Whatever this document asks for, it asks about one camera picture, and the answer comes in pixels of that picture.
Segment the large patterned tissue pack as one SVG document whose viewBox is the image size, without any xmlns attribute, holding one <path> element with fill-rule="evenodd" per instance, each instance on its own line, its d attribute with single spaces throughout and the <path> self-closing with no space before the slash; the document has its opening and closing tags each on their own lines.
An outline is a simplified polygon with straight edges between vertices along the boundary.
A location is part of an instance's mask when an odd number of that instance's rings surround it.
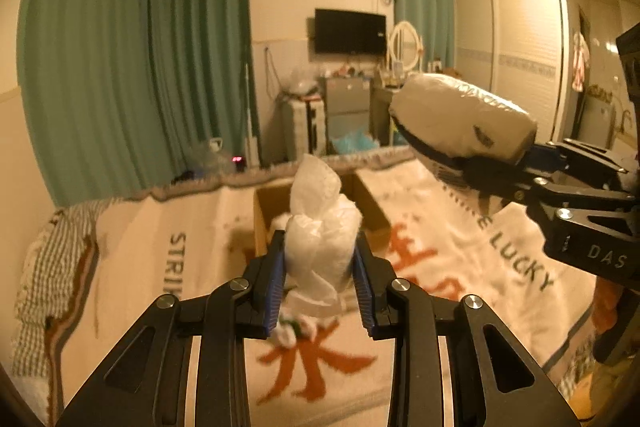
<svg viewBox="0 0 640 427">
<path fill-rule="evenodd" d="M 537 123 L 520 106 L 444 74 L 413 74 L 388 109 L 397 130 L 422 164 L 482 216 L 509 204 L 496 192 L 466 181 L 473 158 L 516 165 L 534 145 Z"/>
</svg>

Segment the white plastic bag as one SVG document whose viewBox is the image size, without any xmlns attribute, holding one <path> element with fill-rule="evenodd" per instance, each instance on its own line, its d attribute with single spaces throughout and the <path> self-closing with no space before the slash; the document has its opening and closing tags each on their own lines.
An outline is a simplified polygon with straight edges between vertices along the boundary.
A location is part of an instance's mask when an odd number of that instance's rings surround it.
<svg viewBox="0 0 640 427">
<path fill-rule="evenodd" d="M 285 309 L 328 319 L 343 311 L 342 292 L 352 279 L 352 259 L 362 223 L 356 204 L 342 192 L 338 174 L 317 156 L 305 155 L 295 173 L 284 229 Z"/>
</svg>

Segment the white green pipe-cleaner toy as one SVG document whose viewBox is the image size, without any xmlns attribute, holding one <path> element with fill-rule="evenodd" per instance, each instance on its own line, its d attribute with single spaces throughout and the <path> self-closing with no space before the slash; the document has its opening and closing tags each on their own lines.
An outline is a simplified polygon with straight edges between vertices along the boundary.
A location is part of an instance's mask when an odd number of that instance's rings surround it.
<svg viewBox="0 0 640 427">
<path fill-rule="evenodd" d="M 316 337 L 320 329 L 327 329 L 337 321 L 336 317 L 312 317 L 303 313 L 282 312 L 279 324 L 291 329 L 296 338 Z"/>
</svg>

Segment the white sliding wardrobe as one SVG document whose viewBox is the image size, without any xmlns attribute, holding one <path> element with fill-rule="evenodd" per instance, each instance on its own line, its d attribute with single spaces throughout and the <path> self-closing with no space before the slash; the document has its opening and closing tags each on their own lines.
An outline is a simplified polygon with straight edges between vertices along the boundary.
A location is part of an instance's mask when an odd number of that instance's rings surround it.
<svg viewBox="0 0 640 427">
<path fill-rule="evenodd" d="M 526 110 L 536 140 L 566 135 L 570 0 L 454 0 L 454 68 Z"/>
</svg>

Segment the white dressing table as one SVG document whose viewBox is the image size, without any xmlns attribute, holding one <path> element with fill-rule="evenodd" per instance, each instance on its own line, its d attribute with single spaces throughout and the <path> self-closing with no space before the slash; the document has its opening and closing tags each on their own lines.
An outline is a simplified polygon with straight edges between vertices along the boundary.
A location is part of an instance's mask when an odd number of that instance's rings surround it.
<svg viewBox="0 0 640 427">
<path fill-rule="evenodd" d="M 394 144 L 394 125 L 390 120 L 390 102 L 399 88 L 374 86 L 370 93 L 370 133 L 381 146 Z"/>
</svg>

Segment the checkered green bedsheet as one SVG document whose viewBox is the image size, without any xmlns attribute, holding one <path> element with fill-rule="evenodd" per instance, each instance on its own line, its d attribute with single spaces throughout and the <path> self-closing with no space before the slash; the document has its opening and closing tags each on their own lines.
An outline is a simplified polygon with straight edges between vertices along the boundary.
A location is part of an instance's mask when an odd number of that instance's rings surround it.
<svg viewBox="0 0 640 427">
<path fill-rule="evenodd" d="M 115 202 L 97 199 L 58 208 L 26 249 L 14 306 L 10 376 L 42 421 L 48 416 L 51 373 L 46 328 L 70 309 L 74 277 L 96 236 L 96 222 Z"/>
</svg>

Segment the white oval vanity mirror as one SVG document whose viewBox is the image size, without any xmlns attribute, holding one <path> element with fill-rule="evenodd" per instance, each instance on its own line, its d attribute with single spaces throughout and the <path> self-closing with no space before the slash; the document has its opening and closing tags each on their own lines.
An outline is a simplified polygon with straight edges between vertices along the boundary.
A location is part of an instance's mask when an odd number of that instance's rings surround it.
<svg viewBox="0 0 640 427">
<path fill-rule="evenodd" d="M 424 44 L 416 28 L 408 20 L 398 22 L 387 39 L 387 64 L 396 76 L 421 70 Z"/>
</svg>

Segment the white suitcase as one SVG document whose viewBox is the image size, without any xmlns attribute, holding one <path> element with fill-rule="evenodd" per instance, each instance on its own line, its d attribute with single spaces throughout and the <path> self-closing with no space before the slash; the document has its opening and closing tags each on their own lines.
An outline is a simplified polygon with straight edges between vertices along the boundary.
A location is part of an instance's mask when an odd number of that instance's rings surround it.
<svg viewBox="0 0 640 427">
<path fill-rule="evenodd" d="M 296 161 L 303 155 L 326 155 L 326 111 L 318 96 L 288 98 L 281 104 L 286 158 Z"/>
</svg>

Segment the open cardboard box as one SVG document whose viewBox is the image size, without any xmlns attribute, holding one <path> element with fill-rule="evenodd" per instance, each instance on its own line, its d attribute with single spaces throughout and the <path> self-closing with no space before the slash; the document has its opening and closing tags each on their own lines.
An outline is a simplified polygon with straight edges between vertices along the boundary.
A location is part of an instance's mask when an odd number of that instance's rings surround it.
<svg viewBox="0 0 640 427">
<path fill-rule="evenodd" d="M 362 214 L 363 232 L 366 233 L 371 251 L 385 253 L 390 243 L 392 225 L 372 193 L 356 172 L 340 176 L 342 193 L 352 200 Z M 290 215 L 292 181 L 259 187 L 254 194 L 254 243 L 258 255 L 265 254 L 272 234 L 285 228 Z"/>
</svg>

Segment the clear water jug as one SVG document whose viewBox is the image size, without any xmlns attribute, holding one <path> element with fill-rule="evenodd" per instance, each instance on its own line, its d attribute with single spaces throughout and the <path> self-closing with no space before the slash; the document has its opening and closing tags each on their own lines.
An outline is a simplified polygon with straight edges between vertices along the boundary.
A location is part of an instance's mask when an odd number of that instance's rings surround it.
<svg viewBox="0 0 640 427">
<path fill-rule="evenodd" d="M 235 172 L 232 155 L 224 149 L 224 140 L 210 138 L 191 147 L 188 154 L 189 169 L 197 178 L 225 176 Z"/>
</svg>

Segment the white stick vacuum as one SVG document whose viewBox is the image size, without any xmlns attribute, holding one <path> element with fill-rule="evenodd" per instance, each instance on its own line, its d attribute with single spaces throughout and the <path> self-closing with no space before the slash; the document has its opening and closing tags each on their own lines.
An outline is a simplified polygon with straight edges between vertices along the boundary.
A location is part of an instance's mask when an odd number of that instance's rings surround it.
<svg viewBox="0 0 640 427">
<path fill-rule="evenodd" d="M 250 101 L 250 70 L 248 64 L 244 64 L 244 86 L 245 86 L 245 114 L 246 114 L 246 138 L 245 157 L 247 166 L 258 168 L 260 166 L 258 140 L 254 135 L 252 101 Z"/>
</svg>

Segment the large green curtain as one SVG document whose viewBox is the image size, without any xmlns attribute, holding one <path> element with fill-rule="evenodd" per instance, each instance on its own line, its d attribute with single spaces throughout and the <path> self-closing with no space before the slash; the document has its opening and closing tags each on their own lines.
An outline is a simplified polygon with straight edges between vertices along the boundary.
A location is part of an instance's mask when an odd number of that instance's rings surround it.
<svg viewBox="0 0 640 427">
<path fill-rule="evenodd" d="M 17 76 L 56 205 L 128 196 L 245 150 L 250 0 L 22 0 Z M 250 83 L 253 128 L 255 99 Z"/>
</svg>

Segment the black wall television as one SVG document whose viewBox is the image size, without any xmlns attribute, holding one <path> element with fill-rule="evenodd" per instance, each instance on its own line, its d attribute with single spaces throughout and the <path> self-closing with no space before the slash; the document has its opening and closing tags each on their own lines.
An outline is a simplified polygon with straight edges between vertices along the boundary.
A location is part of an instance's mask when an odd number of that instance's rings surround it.
<svg viewBox="0 0 640 427">
<path fill-rule="evenodd" d="M 386 48 L 384 15 L 314 10 L 314 52 L 317 54 L 382 56 Z"/>
</svg>

